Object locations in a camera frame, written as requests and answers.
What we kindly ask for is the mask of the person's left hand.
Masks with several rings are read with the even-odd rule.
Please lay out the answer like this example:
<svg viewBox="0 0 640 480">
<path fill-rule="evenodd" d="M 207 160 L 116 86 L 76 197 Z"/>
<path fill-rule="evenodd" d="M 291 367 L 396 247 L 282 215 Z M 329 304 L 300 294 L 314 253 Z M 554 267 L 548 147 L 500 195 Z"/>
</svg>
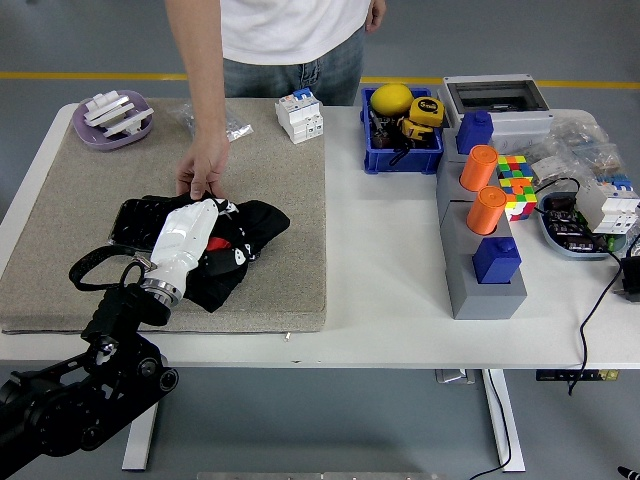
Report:
<svg viewBox="0 0 640 480">
<path fill-rule="evenodd" d="M 371 0 L 365 20 L 365 31 L 367 33 L 376 32 L 382 25 L 387 12 L 385 0 Z"/>
</svg>

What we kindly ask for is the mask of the person's right hand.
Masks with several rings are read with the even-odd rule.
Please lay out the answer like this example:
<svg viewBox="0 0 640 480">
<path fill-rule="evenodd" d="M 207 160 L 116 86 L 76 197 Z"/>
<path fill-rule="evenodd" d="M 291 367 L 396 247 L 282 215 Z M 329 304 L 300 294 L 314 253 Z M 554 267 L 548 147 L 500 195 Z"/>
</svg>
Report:
<svg viewBox="0 0 640 480">
<path fill-rule="evenodd" d="M 230 142 L 224 132 L 205 134 L 198 132 L 175 171 L 176 194 L 188 194 L 200 200 L 205 193 L 223 198 L 221 179 L 226 169 Z"/>
</svg>

